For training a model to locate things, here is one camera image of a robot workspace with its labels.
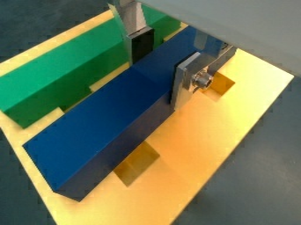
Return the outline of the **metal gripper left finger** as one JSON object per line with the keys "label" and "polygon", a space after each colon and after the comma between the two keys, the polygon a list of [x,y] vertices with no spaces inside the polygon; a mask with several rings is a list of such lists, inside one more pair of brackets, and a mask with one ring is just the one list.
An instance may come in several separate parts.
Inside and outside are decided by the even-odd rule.
{"label": "metal gripper left finger", "polygon": [[109,6],[122,31],[130,64],[134,64],[153,51],[154,29],[147,25],[141,2],[109,0]]}

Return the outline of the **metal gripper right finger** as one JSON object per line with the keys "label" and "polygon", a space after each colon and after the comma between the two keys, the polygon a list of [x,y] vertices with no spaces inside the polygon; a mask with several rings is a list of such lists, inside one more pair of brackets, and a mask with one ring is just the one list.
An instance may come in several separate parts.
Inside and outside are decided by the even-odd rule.
{"label": "metal gripper right finger", "polygon": [[197,50],[177,64],[174,69],[170,105],[174,110],[190,101],[197,90],[206,90],[214,81],[218,69],[234,56],[237,48],[228,42],[197,31],[194,39]]}

